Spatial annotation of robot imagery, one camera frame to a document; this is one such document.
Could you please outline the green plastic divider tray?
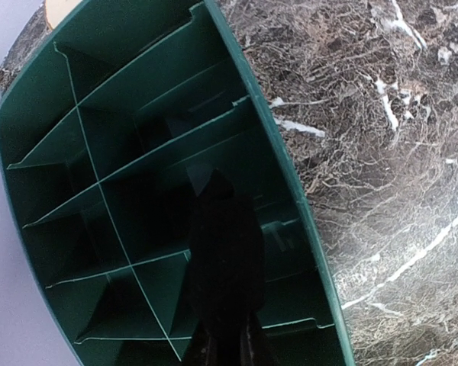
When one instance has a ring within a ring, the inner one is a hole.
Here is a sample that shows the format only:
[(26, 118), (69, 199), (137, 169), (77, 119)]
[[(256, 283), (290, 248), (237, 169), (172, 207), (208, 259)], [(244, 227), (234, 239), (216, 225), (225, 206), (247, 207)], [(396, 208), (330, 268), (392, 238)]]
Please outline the green plastic divider tray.
[(212, 169), (253, 199), (258, 314), (281, 365), (352, 365), (308, 199), (213, 1), (84, 1), (0, 104), (11, 211), (81, 365), (179, 365), (197, 318), (189, 220)]

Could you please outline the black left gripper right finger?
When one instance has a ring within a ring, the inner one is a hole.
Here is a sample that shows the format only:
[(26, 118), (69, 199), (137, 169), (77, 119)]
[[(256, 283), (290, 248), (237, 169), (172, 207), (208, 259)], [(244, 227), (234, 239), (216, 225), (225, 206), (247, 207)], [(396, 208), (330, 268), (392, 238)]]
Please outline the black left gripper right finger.
[(278, 364), (255, 313), (249, 313), (240, 332), (240, 364), (243, 366), (275, 366)]

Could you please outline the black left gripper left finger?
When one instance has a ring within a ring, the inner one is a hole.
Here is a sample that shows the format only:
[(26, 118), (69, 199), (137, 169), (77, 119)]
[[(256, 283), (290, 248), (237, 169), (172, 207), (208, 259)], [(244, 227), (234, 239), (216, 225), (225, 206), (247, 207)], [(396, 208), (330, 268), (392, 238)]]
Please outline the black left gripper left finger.
[(182, 358), (185, 366), (217, 366), (221, 337), (207, 331), (203, 323), (199, 323), (192, 334), (191, 341)]

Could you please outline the black striped ankle sock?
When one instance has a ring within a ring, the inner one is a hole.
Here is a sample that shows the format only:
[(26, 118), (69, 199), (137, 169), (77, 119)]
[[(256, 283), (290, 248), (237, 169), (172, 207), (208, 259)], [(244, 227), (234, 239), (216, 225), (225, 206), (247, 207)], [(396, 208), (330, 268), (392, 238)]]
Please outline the black striped ankle sock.
[(188, 267), (192, 308), (211, 335), (237, 333), (263, 307), (264, 246), (252, 197), (214, 170), (192, 211)]

